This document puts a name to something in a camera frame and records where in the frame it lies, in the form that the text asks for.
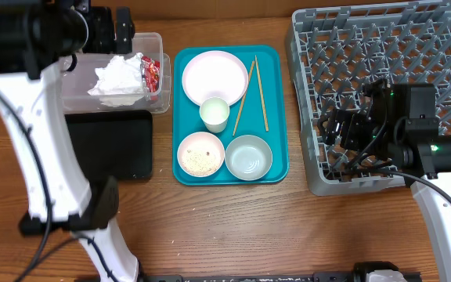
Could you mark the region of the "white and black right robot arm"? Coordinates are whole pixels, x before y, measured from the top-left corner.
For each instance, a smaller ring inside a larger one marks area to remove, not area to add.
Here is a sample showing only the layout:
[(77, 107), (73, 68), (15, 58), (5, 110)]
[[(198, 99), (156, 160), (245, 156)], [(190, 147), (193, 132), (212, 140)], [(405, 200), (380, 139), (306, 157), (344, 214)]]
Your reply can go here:
[(451, 281), (451, 136), (438, 132), (435, 93), (433, 84), (380, 79), (363, 86), (366, 113), (334, 109), (318, 128), (326, 145), (339, 140), (357, 153), (346, 174), (403, 177), (427, 225), (439, 278)]

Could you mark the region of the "pink bowl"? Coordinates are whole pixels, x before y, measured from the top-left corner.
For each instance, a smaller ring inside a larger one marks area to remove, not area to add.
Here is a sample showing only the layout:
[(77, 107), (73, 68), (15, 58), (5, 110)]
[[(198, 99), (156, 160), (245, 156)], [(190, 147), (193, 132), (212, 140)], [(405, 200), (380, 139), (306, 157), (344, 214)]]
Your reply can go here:
[(177, 150), (177, 162), (188, 175), (198, 178), (215, 174), (225, 160), (225, 148), (220, 139), (209, 132), (188, 135)]

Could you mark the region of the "pale green plastic cup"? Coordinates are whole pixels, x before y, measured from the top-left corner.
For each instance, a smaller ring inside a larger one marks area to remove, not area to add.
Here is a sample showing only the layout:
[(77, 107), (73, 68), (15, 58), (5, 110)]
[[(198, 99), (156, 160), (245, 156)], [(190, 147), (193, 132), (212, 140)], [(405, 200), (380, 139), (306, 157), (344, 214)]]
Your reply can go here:
[(220, 97), (206, 99), (199, 109), (200, 118), (205, 127), (213, 133), (225, 130), (229, 119), (229, 105)]

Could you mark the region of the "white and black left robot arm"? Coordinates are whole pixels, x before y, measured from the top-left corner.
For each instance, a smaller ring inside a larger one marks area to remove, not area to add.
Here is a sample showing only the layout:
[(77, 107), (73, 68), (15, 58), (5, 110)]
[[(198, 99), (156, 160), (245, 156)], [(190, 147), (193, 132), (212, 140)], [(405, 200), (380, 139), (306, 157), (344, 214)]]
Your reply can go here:
[(87, 251), (102, 281), (140, 281), (139, 260), (117, 223), (113, 177), (90, 182), (74, 153), (61, 102), (60, 59), (126, 54), (135, 34), (127, 7), (88, 1), (0, 1), (0, 115), (27, 186), (25, 236), (57, 229)]

